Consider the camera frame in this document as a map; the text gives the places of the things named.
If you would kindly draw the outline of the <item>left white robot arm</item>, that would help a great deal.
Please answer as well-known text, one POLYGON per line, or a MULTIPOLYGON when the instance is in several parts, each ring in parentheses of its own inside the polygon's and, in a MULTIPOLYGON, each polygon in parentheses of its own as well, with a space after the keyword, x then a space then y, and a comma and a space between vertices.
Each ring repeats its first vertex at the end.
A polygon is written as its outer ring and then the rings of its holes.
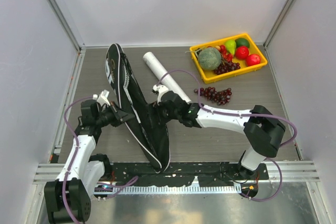
POLYGON ((54 181, 47 182, 44 196, 50 223, 85 223, 91 213, 91 197, 98 180, 112 176, 112 168, 104 158, 91 159, 102 128, 119 125, 134 118, 109 101, 93 98, 78 100, 81 115, 78 126, 71 129, 73 146, 67 161, 54 181))

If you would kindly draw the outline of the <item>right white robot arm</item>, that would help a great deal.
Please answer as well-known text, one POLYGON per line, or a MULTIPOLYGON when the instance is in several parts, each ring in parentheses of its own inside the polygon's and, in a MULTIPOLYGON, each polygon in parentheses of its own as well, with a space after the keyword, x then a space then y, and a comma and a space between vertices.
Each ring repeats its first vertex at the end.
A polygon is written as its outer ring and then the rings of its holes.
POLYGON ((237 172, 244 179, 252 178, 266 158, 277 156, 286 127, 265 107, 233 111, 198 103, 187 103, 171 90, 156 91, 157 112, 163 122, 177 120, 186 127, 218 128, 246 136, 250 148, 243 152, 237 172))

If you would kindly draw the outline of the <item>yellow plastic tray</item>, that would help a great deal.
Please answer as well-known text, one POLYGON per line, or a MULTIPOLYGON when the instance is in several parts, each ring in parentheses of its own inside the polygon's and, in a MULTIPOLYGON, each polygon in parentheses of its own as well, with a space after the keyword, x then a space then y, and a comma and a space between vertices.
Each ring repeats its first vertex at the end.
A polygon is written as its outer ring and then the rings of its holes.
POLYGON ((203 81, 206 84, 216 82, 216 81, 220 81, 220 80, 223 80, 223 79, 227 79, 227 78, 230 78, 230 77, 235 77, 235 76, 245 74, 245 73, 248 73, 248 72, 259 70, 260 68, 266 66, 267 63, 268 63, 267 59, 264 57, 264 55, 261 53, 261 51, 257 48, 256 44, 253 42, 253 40, 250 38, 250 36, 247 33, 223 38, 223 39, 220 39, 220 40, 207 42, 207 43, 196 45, 196 46, 191 46, 190 49, 189 49, 189 52, 191 53, 191 57, 192 57, 195 65, 196 65, 203 81), (240 69, 239 70, 232 71, 232 72, 225 73, 225 74, 216 75, 215 73, 213 73, 213 70, 212 71, 207 71, 207 70, 203 70, 200 67, 200 64, 198 63, 197 56, 202 50, 204 50, 205 48, 208 48, 208 47, 214 47, 215 48, 215 46, 224 45, 224 43, 227 40, 230 40, 230 39, 236 40, 237 38, 245 38, 249 41, 249 43, 250 43, 249 55, 251 55, 251 54, 260 55, 260 58, 261 58, 260 64, 248 67, 246 65, 245 60, 237 59, 235 57, 235 54, 234 54, 232 62, 240 63, 240 69))

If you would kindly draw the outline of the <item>black racket bag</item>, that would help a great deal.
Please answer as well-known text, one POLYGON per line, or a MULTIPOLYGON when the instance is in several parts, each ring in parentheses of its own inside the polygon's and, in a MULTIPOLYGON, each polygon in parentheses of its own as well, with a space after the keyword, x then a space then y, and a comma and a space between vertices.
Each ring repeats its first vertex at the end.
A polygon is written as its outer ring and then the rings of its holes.
POLYGON ((160 123, 152 104, 147 103, 123 48, 112 43, 106 53, 105 72, 118 106, 134 115, 125 123, 156 173, 170 164, 169 133, 160 123))

